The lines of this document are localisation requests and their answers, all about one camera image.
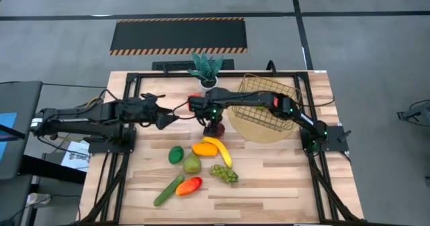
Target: gray floor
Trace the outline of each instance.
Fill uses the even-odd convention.
[[[300,0],[302,11],[419,11],[430,0]],[[0,15],[97,15],[293,11],[292,0],[2,0]],[[294,17],[247,18],[249,53],[226,55],[237,69],[305,69]],[[429,99],[430,17],[306,17],[315,69],[327,70],[348,138],[366,219],[428,225],[429,129],[396,112]],[[105,85],[112,70],[149,70],[188,56],[109,56],[115,21],[0,22],[0,82],[39,79]],[[44,87],[39,108],[81,104],[99,89]],[[27,154],[52,148],[30,141]],[[69,223],[76,208],[44,209],[37,225]]]

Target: orange and black stripe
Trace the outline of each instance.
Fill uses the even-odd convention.
[[[141,20],[118,20],[118,22],[177,22],[177,21],[243,21],[243,17],[188,17],[188,18],[147,18]]]
[[[110,55],[156,55],[156,54],[243,54],[248,53],[248,48],[148,48],[148,49],[120,49],[111,50]]]

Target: green grapes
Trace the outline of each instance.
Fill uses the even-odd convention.
[[[239,181],[239,177],[232,169],[221,165],[213,165],[209,170],[209,174],[221,178],[225,183],[235,183]]]

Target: banana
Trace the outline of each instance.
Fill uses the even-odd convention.
[[[233,164],[232,164],[232,160],[230,157],[230,153],[228,153],[228,150],[226,149],[224,144],[222,144],[221,141],[219,141],[218,139],[212,138],[212,137],[204,137],[202,139],[201,143],[211,143],[211,144],[215,145],[218,148],[218,150],[220,151],[222,158],[224,159],[225,164],[227,165],[227,167],[229,167],[231,169]]]

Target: potted plant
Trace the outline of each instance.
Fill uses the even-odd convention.
[[[216,87],[218,85],[216,74],[221,70],[222,57],[214,60],[213,57],[208,59],[205,53],[202,54],[201,58],[194,52],[191,55],[197,71],[188,70],[189,74],[200,80],[200,85],[204,91]]]

